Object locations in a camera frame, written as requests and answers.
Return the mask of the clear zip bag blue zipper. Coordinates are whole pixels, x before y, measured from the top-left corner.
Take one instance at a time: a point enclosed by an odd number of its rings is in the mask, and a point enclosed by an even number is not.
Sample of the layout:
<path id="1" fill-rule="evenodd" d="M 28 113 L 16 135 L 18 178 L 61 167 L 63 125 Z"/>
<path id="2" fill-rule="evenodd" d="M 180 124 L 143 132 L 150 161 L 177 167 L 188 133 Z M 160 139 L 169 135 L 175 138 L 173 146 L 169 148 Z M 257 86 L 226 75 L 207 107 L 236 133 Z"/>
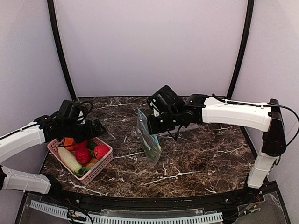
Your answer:
<path id="1" fill-rule="evenodd" d="M 137 109 L 136 136 L 141 142 L 148 162 L 152 166 L 156 165 L 161 157 L 162 148 L 157 136 L 149 134 L 147 117 L 139 108 Z"/>

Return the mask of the green toy chili pepper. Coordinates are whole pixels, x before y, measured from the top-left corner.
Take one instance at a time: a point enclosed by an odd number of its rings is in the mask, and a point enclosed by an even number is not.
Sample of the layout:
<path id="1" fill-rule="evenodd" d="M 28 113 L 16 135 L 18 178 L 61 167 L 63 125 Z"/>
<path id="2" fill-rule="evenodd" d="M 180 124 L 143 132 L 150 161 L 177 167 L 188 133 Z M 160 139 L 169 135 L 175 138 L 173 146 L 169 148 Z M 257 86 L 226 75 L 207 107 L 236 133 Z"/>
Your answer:
<path id="1" fill-rule="evenodd" d="M 152 138 L 142 137 L 142 144 L 144 148 L 144 152 L 151 163 L 155 163 L 157 161 L 157 149 L 156 144 L 152 140 Z"/>

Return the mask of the white toy radish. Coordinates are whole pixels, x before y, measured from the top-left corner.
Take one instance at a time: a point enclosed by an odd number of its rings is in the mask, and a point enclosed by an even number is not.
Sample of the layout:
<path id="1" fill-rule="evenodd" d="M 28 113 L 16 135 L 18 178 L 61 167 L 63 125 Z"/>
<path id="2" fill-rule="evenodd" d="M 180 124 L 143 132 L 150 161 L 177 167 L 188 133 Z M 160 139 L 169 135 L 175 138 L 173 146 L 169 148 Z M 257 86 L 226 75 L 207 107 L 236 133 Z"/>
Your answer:
<path id="1" fill-rule="evenodd" d="M 64 147 L 58 148 L 58 155 L 64 165 L 73 173 L 78 173 L 82 165 L 77 162 L 75 156 Z"/>

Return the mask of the green toy leafy vegetable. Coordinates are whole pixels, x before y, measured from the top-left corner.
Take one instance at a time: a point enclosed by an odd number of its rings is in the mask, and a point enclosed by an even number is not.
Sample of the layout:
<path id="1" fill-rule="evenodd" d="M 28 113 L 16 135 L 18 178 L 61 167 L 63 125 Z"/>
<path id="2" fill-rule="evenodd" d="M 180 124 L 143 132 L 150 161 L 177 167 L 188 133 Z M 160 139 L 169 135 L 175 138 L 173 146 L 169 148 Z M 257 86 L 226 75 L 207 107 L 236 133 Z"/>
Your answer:
<path id="1" fill-rule="evenodd" d="M 77 177 L 77 178 L 82 178 L 87 172 L 90 171 L 91 168 L 81 168 L 79 171 L 74 172 L 73 174 Z"/>

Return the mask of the pink perforated plastic basket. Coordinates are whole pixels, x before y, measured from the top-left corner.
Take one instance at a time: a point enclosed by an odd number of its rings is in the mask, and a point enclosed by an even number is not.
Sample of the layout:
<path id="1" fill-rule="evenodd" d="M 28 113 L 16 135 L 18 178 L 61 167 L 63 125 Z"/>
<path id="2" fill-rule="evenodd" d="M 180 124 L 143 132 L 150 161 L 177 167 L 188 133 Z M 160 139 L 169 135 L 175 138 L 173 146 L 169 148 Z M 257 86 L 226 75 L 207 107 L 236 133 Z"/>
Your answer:
<path id="1" fill-rule="evenodd" d="M 95 164 L 89 172 L 87 172 L 82 178 L 77 178 L 73 172 L 71 172 L 65 165 L 64 163 L 61 161 L 59 155 L 58 155 L 58 148 L 59 147 L 64 147 L 64 140 L 59 142 L 58 140 L 53 140 L 48 144 L 48 149 L 49 151 L 56 157 L 56 159 L 74 176 L 76 177 L 79 181 L 81 181 L 84 185 L 88 185 L 109 163 L 110 161 L 113 159 L 113 148 L 108 145 L 107 143 L 105 143 L 104 141 L 102 141 L 99 138 L 93 138 L 91 139 L 92 141 L 94 141 L 97 145 L 106 145 L 109 147 L 109 152 L 99 160 L 99 162 L 97 164 Z M 91 151 L 92 154 L 92 159 L 95 158 L 94 155 L 94 151 Z"/>

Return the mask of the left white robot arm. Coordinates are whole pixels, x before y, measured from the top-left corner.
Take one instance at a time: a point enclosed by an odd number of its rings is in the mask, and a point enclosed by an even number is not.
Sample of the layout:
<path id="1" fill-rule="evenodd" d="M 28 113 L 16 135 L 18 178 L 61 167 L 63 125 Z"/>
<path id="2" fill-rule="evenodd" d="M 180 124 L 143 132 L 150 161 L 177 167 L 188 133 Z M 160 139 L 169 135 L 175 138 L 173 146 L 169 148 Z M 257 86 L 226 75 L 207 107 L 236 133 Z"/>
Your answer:
<path id="1" fill-rule="evenodd" d="M 85 121 L 93 109 L 86 107 L 91 102 L 76 103 L 64 100 L 58 111 L 52 115 L 43 115 L 34 119 L 26 126 L 10 132 L 0 138 L 0 161 L 4 162 L 10 157 L 31 147 L 51 142 L 62 141 L 64 138 L 73 138 L 75 143 L 81 143 L 106 132 L 105 127 L 96 119 Z M 1 165 L 1 190 L 18 190 L 48 194 L 58 182 L 46 175 L 31 174 L 17 171 Z"/>

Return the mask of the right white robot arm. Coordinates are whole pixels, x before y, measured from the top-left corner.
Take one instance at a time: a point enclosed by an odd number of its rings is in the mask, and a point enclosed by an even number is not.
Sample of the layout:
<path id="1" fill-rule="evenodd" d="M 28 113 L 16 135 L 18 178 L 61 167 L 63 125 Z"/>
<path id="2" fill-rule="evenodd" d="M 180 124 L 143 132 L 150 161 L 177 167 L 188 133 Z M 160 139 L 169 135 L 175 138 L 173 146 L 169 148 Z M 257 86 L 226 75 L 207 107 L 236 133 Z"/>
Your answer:
<path id="1" fill-rule="evenodd" d="M 147 99 L 153 114 L 147 117 L 150 134 L 170 132 L 190 124 L 227 124 L 263 132 L 263 145 L 247 178 L 247 186 L 258 189 L 290 145 L 286 141 L 282 105 L 223 99 L 215 94 L 192 94 L 187 100 L 165 85 Z"/>

